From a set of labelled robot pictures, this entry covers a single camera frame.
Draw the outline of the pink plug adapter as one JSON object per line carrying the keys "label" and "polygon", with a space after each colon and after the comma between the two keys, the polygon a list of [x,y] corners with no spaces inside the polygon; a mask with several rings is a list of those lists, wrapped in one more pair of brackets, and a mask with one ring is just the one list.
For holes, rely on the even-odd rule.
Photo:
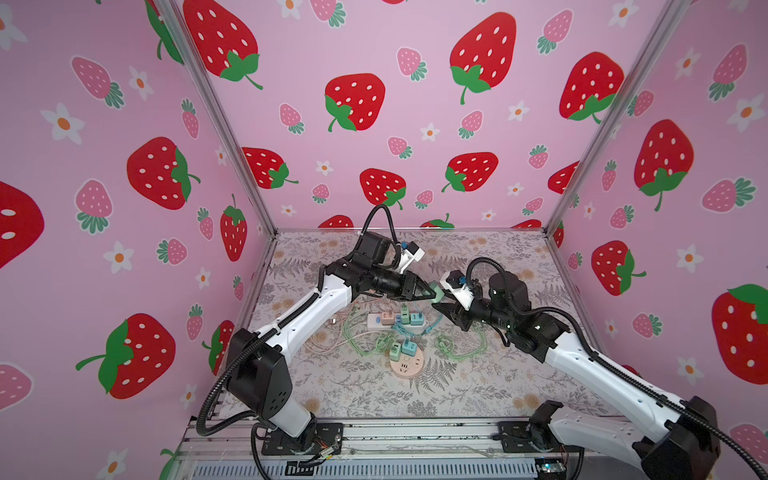
{"label": "pink plug adapter", "polygon": [[379,316],[379,324],[384,328],[391,328],[397,322],[397,315],[392,311],[382,312]]}

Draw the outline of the blue plug adapter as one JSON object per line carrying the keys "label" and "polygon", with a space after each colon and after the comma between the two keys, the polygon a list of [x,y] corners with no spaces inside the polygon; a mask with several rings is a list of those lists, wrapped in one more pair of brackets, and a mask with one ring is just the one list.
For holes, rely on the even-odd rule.
{"label": "blue plug adapter", "polygon": [[410,325],[412,327],[423,327],[425,325],[425,316],[422,312],[410,314]]}

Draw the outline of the teal plug adapter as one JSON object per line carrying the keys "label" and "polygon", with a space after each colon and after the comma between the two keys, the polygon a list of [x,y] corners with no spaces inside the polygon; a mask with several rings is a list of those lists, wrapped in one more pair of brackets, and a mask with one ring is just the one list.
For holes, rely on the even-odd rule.
{"label": "teal plug adapter", "polygon": [[418,345],[410,339],[405,339],[401,346],[401,352],[410,357],[414,357],[419,350]]}

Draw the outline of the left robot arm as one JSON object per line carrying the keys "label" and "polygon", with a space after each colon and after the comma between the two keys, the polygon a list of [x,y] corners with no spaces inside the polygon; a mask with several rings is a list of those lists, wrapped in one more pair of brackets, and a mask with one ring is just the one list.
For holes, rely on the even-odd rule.
{"label": "left robot arm", "polygon": [[398,302],[435,299],[429,283],[409,268],[423,255],[416,243],[399,242],[396,233],[383,236],[363,228],[352,251],[320,267],[316,286],[283,315],[256,332],[242,328],[233,335],[226,366],[197,416],[197,434],[212,436],[254,418],[281,431],[294,450],[309,450],[317,420],[293,396],[291,360],[327,320],[361,295]]}

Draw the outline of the light green plug adapter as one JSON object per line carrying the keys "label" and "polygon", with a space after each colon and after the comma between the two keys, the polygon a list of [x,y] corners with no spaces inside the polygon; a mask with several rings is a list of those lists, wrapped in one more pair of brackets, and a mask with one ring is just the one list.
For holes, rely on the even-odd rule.
{"label": "light green plug adapter", "polygon": [[391,362],[398,362],[402,355],[402,344],[400,342],[394,342],[389,350],[389,360]]}

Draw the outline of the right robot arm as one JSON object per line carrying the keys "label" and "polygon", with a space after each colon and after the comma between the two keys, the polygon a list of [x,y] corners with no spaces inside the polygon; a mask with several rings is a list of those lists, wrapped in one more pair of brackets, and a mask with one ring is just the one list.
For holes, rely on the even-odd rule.
{"label": "right robot arm", "polygon": [[498,262],[478,257],[466,271],[448,272],[430,287],[434,308],[457,327],[492,327],[505,346],[576,379],[623,416],[615,421],[581,415],[548,401],[528,424],[537,449],[582,447],[649,479],[705,479],[728,447],[758,478],[766,478],[757,459],[718,428],[709,403],[666,392],[593,349],[573,316],[556,307],[532,307],[526,284]]}

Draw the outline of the white blue power strip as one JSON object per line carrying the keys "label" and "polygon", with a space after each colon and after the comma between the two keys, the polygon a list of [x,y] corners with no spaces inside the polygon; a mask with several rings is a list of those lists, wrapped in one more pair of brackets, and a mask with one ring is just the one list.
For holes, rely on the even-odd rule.
{"label": "white blue power strip", "polygon": [[368,331],[398,330],[420,335],[427,330],[425,322],[416,325],[403,323],[400,314],[392,311],[368,313],[365,322]]}

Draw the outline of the green plug adapter front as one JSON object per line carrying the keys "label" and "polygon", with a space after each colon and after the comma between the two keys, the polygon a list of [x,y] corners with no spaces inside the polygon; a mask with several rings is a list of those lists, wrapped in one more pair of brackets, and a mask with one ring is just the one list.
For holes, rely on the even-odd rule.
{"label": "green plug adapter front", "polygon": [[439,303],[439,302],[441,302],[442,299],[445,296],[445,292],[442,289],[442,287],[438,283],[436,283],[436,282],[431,282],[430,283],[430,289],[434,293],[434,297],[431,299],[431,302],[432,303]]}

